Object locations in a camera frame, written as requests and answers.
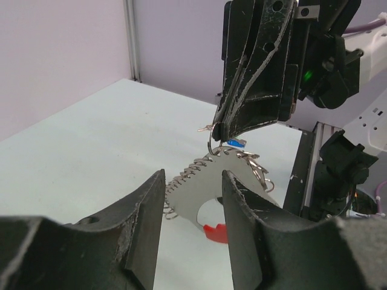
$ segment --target metal split ring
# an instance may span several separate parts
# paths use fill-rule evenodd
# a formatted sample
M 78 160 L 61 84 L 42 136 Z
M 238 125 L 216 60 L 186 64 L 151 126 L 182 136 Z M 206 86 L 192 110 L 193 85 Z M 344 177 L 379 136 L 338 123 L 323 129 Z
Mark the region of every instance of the metal split ring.
M 164 202 L 164 210 L 163 210 L 164 217 L 167 220 L 175 219 L 178 217 L 178 214 L 174 211 L 173 208 L 169 206 L 168 203 Z
M 265 179 L 262 179 L 262 177 L 260 176 L 259 172 L 256 169 L 252 168 L 252 170 L 253 170 L 253 173 L 254 173 L 256 179 L 258 179 L 259 183 L 262 185 L 262 187 L 266 191 L 267 185 L 266 185 Z
M 246 151 L 240 151 L 237 154 L 237 156 L 240 158 L 250 157 L 252 159 L 258 159 L 260 157 L 258 154 L 250 153 L 250 152 L 246 152 Z
M 271 179 L 265 178 L 265 184 L 266 184 L 266 182 L 268 182 L 268 183 L 270 183 L 270 184 L 272 185 L 272 188 L 271 188 L 271 189 L 267 189 L 267 190 L 266 190 L 266 193 L 270 193 L 270 192 L 272 192 L 272 191 L 274 190 L 274 188 L 275 188 L 274 182 L 273 182 Z
M 211 155 L 213 155 L 213 156 L 218 155 L 218 154 L 222 151 L 222 145 L 223 145 L 223 143 L 220 142 L 219 147 L 218 147 L 218 150 L 217 150 L 216 152 L 214 152 L 214 151 L 212 150 L 212 144 L 211 144 L 211 142 L 212 142 L 212 132 L 213 132 L 213 130 L 214 130 L 214 128 L 215 128 L 215 126 L 216 126 L 217 124 L 219 124 L 219 122 L 217 122 L 217 123 L 215 123 L 215 124 L 212 125 L 211 130 L 210 130 L 210 138 L 209 138 L 209 140 L 208 140 L 208 142 L 207 142 L 208 152 L 209 152 Z

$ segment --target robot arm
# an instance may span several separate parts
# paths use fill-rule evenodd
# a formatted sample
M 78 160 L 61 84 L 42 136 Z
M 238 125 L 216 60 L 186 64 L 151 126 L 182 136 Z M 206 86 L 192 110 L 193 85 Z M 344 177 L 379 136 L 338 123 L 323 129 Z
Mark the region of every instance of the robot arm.
M 387 13 L 379 18 L 387 19 Z M 345 37 L 348 50 L 362 50 L 360 58 L 360 88 L 374 76 L 387 68 L 387 25 L 350 34 Z M 353 143 L 365 146 L 365 152 L 377 156 L 387 150 L 387 90 L 385 90 L 368 108 L 343 129 L 345 136 Z
M 287 121 L 297 100 L 338 108 L 385 69 L 387 26 L 343 37 L 359 6 L 360 0 L 229 2 L 214 139 Z

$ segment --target key ring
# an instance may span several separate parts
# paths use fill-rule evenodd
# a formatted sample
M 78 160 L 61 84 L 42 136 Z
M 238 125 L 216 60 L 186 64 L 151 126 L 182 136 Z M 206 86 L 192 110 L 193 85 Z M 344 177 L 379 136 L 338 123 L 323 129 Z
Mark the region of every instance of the key ring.
M 271 189 L 267 189 L 266 192 L 267 193 L 272 192 L 274 190 L 274 188 L 275 188 L 274 182 L 271 179 L 268 179 L 268 178 L 265 178 L 265 182 L 268 182 L 268 183 L 270 183 L 272 185 L 272 188 Z
M 210 130 L 210 138 L 209 138 L 209 140 L 208 140 L 208 142 L 207 142 L 208 152 L 210 152 L 211 155 L 218 155 L 218 154 L 222 151 L 222 146 L 223 146 L 223 142 L 220 142 L 217 152 L 215 153 L 215 152 L 212 150 L 212 144 L 211 144 L 211 141 L 212 141 L 212 132 L 213 132 L 213 130 L 214 130 L 214 128 L 215 128 L 215 126 L 216 126 L 217 124 L 219 124 L 219 122 L 217 122 L 217 123 L 215 123 L 215 124 L 212 125 L 211 130 Z

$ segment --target purple cable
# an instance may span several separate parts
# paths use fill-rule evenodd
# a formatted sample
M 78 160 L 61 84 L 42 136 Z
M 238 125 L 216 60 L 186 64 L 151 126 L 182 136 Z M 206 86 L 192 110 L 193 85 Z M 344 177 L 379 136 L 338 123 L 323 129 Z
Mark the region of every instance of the purple cable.
M 385 24 L 386 24 L 386 21 L 384 19 L 379 19 L 379 20 L 376 20 L 374 22 L 367 23 L 364 25 L 349 27 L 344 31 L 344 34 L 364 32 L 364 31 L 368 31 L 368 30 L 372 30 L 372 29 L 381 27 L 382 25 L 385 25 Z
M 375 190 L 375 200 L 376 200 L 376 205 L 377 205 L 377 212 L 382 214 L 382 203 L 380 202 L 380 191 L 382 188 L 387 185 L 387 180 L 383 181 L 381 184 L 379 184 Z

